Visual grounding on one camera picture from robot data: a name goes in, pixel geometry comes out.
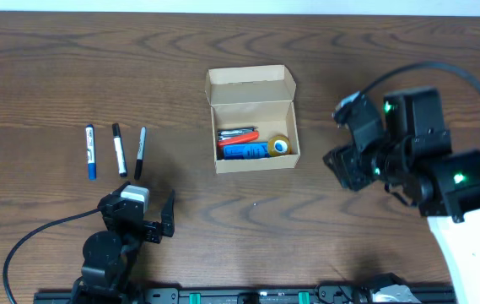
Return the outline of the black whiteboard marker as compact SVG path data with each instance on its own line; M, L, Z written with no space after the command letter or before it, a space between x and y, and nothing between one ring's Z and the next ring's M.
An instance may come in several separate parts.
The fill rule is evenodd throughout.
M127 176L127 165L125 161L125 155L123 150L121 129L118 123L114 123L112 126L113 143L116 152L116 161L118 165L118 172L120 177Z

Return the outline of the yellow tape roll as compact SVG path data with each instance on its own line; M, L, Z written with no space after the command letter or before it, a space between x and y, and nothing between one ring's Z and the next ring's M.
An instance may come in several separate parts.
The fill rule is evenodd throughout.
M291 143L286 136L275 136L267 141L267 152L270 157L289 155L291 153Z

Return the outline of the blue plastic rectangular block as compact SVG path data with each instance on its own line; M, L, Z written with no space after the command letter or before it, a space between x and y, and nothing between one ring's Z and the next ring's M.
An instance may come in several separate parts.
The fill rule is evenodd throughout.
M223 147L225 160L251 160L269 157L267 143L231 144Z

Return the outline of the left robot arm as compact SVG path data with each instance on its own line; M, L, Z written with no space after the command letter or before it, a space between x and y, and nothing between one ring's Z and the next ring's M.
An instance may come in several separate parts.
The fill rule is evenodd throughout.
M160 212L160 221L144 219L149 190L125 182L98 203L106 229L83 246L81 277L73 284L71 303L144 303L140 285L130 276L145 242L159 244L175 233L175 192Z

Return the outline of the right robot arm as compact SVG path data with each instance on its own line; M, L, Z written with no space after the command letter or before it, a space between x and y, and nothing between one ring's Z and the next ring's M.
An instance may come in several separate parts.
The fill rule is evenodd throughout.
M352 136L323 158L342 187L401 187L396 198L428 221L457 301L480 303L480 150L453 153L438 90L395 91L381 108L355 93L333 117Z

